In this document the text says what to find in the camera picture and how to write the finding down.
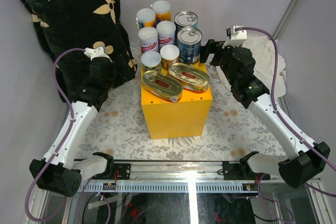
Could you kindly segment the dark round tin can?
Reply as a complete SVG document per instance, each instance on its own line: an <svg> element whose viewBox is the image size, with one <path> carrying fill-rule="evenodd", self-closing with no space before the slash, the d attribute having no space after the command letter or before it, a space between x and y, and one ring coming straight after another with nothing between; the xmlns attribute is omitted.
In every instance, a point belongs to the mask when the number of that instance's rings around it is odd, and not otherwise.
<svg viewBox="0 0 336 224"><path fill-rule="evenodd" d="M202 32L196 27L184 27L177 33L179 60L186 65L198 62L201 52Z"/></svg>

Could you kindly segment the gold oval tin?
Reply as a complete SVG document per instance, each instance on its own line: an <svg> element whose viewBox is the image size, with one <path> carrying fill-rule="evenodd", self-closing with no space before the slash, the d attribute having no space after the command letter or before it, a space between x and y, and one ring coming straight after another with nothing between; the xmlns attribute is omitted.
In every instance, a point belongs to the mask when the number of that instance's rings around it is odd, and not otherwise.
<svg viewBox="0 0 336 224"><path fill-rule="evenodd" d="M182 98L183 86L173 77L155 70L142 75L146 91L167 102L177 103Z"/></svg>
<svg viewBox="0 0 336 224"><path fill-rule="evenodd" d="M203 70L183 63L172 63L168 74L178 80L182 87L194 93L204 93L208 90L210 77Z"/></svg>

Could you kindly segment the blue round tin can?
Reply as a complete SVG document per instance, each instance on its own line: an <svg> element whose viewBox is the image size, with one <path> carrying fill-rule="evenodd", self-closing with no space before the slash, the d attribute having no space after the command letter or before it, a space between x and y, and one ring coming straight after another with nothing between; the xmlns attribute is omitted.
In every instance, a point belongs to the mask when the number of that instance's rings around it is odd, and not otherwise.
<svg viewBox="0 0 336 224"><path fill-rule="evenodd" d="M174 23L178 33L184 27L197 27L198 16L192 11L184 10L175 15Z"/></svg>

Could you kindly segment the brown can white lid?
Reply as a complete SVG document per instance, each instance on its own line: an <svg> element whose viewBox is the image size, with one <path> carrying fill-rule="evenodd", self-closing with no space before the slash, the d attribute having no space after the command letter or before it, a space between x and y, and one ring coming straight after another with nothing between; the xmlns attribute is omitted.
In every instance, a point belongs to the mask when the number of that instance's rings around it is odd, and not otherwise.
<svg viewBox="0 0 336 224"><path fill-rule="evenodd" d="M160 49L162 69L168 71L168 67L172 63L179 60L180 51L175 45L165 45Z"/></svg>

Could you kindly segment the grey lidded small can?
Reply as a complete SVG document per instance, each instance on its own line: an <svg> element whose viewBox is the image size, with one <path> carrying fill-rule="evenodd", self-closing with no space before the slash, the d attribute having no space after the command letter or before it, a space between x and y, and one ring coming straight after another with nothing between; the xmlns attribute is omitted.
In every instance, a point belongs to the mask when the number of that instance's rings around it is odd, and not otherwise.
<svg viewBox="0 0 336 224"><path fill-rule="evenodd" d="M142 69L161 71L161 55L157 51L147 51L141 56Z"/></svg>

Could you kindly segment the red white lidded can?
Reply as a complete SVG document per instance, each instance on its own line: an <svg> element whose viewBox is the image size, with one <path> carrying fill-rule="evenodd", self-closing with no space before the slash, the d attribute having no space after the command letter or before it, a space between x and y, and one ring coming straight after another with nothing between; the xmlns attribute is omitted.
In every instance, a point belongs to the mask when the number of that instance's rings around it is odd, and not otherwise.
<svg viewBox="0 0 336 224"><path fill-rule="evenodd" d="M144 27L138 31L141 52L159 51L158 31L154 27Z"/></svg>

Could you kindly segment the orange lidded front can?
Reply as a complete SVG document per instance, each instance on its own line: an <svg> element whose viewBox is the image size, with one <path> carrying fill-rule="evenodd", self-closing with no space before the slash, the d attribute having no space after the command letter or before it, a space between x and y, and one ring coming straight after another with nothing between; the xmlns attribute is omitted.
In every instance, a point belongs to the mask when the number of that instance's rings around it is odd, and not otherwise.
<svg viewBox="0 0 336 224"><path fill-rule="evenodd" d="M171 5L167 1L156 1L151 5L156 14L156 23L171 20Z"/></svg>

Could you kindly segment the black floral plush pillow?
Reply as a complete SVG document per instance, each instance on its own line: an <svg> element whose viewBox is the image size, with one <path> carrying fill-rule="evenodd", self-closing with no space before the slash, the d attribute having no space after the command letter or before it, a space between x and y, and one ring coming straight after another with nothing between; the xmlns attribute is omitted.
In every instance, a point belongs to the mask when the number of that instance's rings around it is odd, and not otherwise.
<svg viewBox="0 0 336 224"><path fill-rule="evenodd" d="M134 79L137 63L120 21L120 0L20 0L44 52L57 62L56 78L70 99L89 73L85 48L106 48L115 64L112 86Z"/></svg>

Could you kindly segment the orange blue lidded can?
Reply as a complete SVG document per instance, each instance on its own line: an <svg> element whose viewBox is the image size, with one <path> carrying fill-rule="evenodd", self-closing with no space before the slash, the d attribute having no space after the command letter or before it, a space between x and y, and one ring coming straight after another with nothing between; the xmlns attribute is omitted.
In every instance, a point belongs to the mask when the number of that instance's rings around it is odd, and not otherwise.
<svg viewBox="0 0 336 224"><path fill-rule="evenodd" d="M150 8L143 8L139 10L135 19L138 30L144 27L155 27L156 25L156 13Z"/></svg>

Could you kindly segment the yellow wooden shelf box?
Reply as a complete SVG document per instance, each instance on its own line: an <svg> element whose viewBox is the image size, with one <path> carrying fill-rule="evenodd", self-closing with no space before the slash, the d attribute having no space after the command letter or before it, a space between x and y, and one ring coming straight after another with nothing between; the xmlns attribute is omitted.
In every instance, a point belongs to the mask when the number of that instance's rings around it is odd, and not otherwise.
<svg viewBox="0 0 336 224"><path fill-rule="evenodd" d="M193 67L206 72L204 64ZM210 85L204 93L183 88L182 98L172 103L146 91L141 84L141 106L152 139L201 135L212 100Z"/></svg>

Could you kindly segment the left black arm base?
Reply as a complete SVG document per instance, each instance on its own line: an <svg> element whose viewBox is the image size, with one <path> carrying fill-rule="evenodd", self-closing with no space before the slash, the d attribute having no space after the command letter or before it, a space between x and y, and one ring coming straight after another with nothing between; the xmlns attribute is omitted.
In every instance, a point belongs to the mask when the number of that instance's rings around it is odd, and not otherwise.
<svg viewBox="0 0 336 224"><path fill-rule="evenodd" d="M107 179L113 182L119 182L120 180L129 180L131 175L131 164L129 163L116 163L112 174L107 175Z"/></svg>

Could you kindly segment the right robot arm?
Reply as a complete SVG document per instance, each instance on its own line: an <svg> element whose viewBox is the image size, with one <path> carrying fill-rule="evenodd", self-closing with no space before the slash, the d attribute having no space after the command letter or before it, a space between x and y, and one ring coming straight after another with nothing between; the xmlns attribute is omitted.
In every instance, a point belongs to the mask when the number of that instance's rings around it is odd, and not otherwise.
<svg viewBox="0 0 336 224"><path fill-rule="evenodd" d="M251 51L238 42L210 39L201 47L200 62L205 63L210 54L214 55L211 65L223 72L233 97L262 121L286 153L252 152L240 159L240 175L245 179L261 173L280 176L288 186L299 188L321 173L329 146L307 136L272 102L269 89L254 75L256 62Z"/></svg>

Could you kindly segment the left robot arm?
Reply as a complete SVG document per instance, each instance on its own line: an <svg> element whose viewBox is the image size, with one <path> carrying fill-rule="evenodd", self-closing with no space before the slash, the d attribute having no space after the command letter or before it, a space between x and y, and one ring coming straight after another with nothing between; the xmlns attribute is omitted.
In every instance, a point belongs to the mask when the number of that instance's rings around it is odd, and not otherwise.
<svg viewBox="0 0 336 224"><path fill-rule="evenodd" d="M114 176L113 156L95 152L76 163L75 155L88 126L108 98L110 82L116 73L106 54L91 57L89 74L76 91L70 114L56 140L41 160L34 159L29 166L38 188L72 197L82 181L94 176L103 179Z"/></svg>

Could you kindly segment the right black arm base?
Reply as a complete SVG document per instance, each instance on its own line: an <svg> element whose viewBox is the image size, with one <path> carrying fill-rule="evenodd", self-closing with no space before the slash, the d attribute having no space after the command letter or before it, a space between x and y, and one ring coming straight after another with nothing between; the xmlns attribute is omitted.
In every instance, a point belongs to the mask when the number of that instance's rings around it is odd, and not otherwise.
<svg viewBox="0 0 336 224"><path fill-rule="evenodd" d="M254 180L259 181L262 174L269 176L274 171L270 160L266 156L253 151L239 161L222 161L222 168L217 174L225 180Z"/></svg>

